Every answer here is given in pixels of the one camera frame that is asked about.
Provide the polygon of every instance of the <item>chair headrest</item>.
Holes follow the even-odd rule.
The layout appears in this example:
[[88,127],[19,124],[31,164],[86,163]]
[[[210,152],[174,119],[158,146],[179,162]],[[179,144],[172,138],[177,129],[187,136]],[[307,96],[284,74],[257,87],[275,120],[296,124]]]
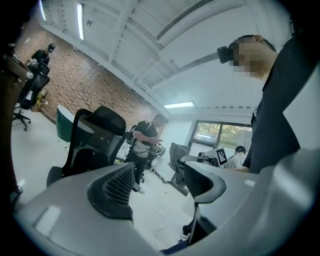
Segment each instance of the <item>chair headrest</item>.
[[106,106],[98,107],[86,120],[118,136],[123,136],[126,133],[126,121]]

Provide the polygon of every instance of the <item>hand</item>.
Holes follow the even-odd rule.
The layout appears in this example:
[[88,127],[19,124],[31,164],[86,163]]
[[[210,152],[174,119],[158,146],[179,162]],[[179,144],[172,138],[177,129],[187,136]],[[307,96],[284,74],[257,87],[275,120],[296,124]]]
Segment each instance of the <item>hand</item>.
[[150,140],[149,140],[149,142],[150,142],[151,144],[158,144],[158,143],[160,142],[160,140],[157,139],[156,137],[151,137]]

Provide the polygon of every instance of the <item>sleeve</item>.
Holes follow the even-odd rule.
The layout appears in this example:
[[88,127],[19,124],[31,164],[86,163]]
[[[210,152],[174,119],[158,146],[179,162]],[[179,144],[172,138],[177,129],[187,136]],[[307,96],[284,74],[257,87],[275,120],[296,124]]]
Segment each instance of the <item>sleeve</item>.
[[32,56],[31,59],[37,59],[39,54],[39,50],[37,50]]
[[246,158],[245,158],[242,166],[250,169],[250,165],[251,165],[251,147],[249,149],[248,154],[246,155]]
[[140,132],[144,134],[147,129],[148,129],[147,122],[142,121],[142,122],[138,122],[136,128],[134,129],[134,132]]

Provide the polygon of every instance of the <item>white ceiling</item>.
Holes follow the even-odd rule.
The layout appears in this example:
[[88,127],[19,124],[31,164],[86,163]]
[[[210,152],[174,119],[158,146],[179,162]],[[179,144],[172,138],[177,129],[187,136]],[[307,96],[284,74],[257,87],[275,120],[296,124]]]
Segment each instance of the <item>white ceiling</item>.
[[[286,40],[266,24],[272,20],[277,35],[287,38],[287,24],[276,25],[288,17],[278,9],[277,19],[266,15],[262,1],[213,0],[196,8],[203,1],[43,0],[46,22],[40,16],[39,20],[44,28],[97,56],[94,59],[167,115],[250,116],[261,99],[263,83],[210,55],[248,34],[283,45]],[[77,3],[84,6],[84,41],[79,38]],[[168,27],[191,7],[193,11]],[[163,107],[189,101],[195,107],[169,112]]]

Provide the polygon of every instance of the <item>man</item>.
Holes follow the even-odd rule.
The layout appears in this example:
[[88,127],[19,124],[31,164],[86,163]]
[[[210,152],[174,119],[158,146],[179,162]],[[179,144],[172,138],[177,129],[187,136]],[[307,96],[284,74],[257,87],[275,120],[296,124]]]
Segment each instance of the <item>man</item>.
[[54,43],[50,43],[45,50],[37,50],[32,56],[31,59],[36,59],[38,63],[42,62],[46,65],[49,64],[50,56],[49,53],[52,53],[54,49],[56,48]]
[[230,44],[231,64],[266,81],[251,119],[250,150],[243,166],[234,170],[259,174],[300,148],[283,112],[307,82],[318,53],[303,33],[291,38],[279,54],[261,35],[245,35]]
[[246,148],[244,146],[237,146],[234,151],[234,155],[228,159],[228,162],[224,165],[224,168],[238,168],[244,164],[246,160]]
[[147,164],[147,157],[154,145],[161,140],[157,139],[157,127],[161,127],[164,123],[168,123],[167,118],[163,114],[157,114],[152,122],[141,121],[137,124],[133,131],[133,137],[130,151],[125,159],[125,162],[133,162],[136,168],[134,172],[134,180],[139,185],[142,173]]

